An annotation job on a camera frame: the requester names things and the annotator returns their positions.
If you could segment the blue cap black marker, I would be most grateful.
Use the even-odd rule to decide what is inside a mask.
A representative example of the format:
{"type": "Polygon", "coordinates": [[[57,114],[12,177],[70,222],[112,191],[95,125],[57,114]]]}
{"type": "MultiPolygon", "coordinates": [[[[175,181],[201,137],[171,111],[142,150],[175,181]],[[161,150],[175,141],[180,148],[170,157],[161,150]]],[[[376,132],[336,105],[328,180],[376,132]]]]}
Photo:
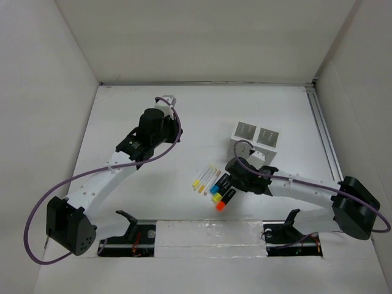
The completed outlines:
{"type": "Polygon", "coordinates": [[[216,193],[218,193],[218,191],[220,190],[220,188],[227,182],[229,178],[229,174],[224,173],[218,180],[217,182],[212,186],[212,188],[210,188],[209,192],[212,195],[215,195],[216,193]]]}

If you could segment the pink cap white pen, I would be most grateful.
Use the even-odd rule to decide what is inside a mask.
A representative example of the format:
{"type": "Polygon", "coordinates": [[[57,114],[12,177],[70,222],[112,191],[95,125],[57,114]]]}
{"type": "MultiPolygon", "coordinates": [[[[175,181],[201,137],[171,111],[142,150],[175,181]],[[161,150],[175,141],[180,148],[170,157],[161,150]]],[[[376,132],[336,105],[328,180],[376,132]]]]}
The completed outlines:
{"type": "Polygon", "coordinates": [[[221,174],[221,171],[218,170],[218,171],[216,172],[216,174],[211,178],[211,181],[209,182],[207,188],[205,189],[205,191],[204,191],[204,193],[203,193],[204,196],[206,196],[206,195],[209,194],[210,189],[212,188],[212,186],[214,185],[214,183],[217,181],[217,179],[218,179],[218,177],[220,176],[220,174],[221,174]]]}

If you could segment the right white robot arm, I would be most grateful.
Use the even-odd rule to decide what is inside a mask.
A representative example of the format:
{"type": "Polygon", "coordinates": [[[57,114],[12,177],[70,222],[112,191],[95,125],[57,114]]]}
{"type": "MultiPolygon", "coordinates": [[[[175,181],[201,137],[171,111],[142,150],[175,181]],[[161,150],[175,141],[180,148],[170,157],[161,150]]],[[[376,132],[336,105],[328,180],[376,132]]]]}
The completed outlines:
{"type": "Polygon", "coordinates": [[[368,240],[373,231],[379,201],[354,177],[321,182],[290,175],[276,167],[255,168],[246,159],[232,159],[225,170],[230,184],[243,192],[287,197],[318,208],[292,209],[279,225],[265,225],[272,244],[292,243],[311,233],[341,231],[355,239],[368,240]]]}

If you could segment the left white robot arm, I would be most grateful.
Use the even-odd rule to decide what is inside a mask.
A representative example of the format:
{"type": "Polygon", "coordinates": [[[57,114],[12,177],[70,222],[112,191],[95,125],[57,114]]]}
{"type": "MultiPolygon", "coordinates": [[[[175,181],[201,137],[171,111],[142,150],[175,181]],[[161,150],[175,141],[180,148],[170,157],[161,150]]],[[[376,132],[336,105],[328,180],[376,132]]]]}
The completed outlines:
{"type": "Polygon", "coordinates": [[[117,210],[114,215],[99,219],[96,212],[128,176],[157,159],[154,150],[159,145],[174,146],[182,132],[174,107],[156,105],[146,109],[139,125],[117,145],[106,166],[89,171],[87,182],[71,194],[53,197],[48,202],[47,236],[76,256],[86,253],[97,239],[117,237],[124,243],[133,241],[136,218],[117,210]]]}

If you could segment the orange cap black marker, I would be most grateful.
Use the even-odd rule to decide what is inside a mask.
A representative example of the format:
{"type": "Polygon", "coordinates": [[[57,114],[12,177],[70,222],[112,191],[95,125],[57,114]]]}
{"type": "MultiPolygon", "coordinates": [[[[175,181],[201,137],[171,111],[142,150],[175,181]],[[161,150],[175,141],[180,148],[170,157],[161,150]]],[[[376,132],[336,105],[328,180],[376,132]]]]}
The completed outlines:
{"type": "Polygon", "coordinates": [[[217,193],[214,196],[214,199],[217,200],[216,209],[218,211],[222,211],[227,206],[227,204],[230,202],[230,200],[234,197],[235,194],[236,194],[236,190],[234,190],[234,189],[230,189],[224,195],[217,193]]]}

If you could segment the yellow-green cap black marker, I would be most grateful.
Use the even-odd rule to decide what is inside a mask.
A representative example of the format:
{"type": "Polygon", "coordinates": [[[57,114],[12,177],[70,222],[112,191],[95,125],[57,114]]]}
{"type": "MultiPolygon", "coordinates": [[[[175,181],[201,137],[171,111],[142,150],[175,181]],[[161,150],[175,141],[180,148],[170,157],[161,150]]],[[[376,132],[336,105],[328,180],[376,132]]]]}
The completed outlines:
{"type": "Polygon", "coordinates": [[[230,190],[231,186],[232,185],[230,181],[227,181],[221,185],[213,186],[210,190],[210,192],[213,193],[212,201],[215,204],[218,204],[222,200],[223,196],[230,190]]]}

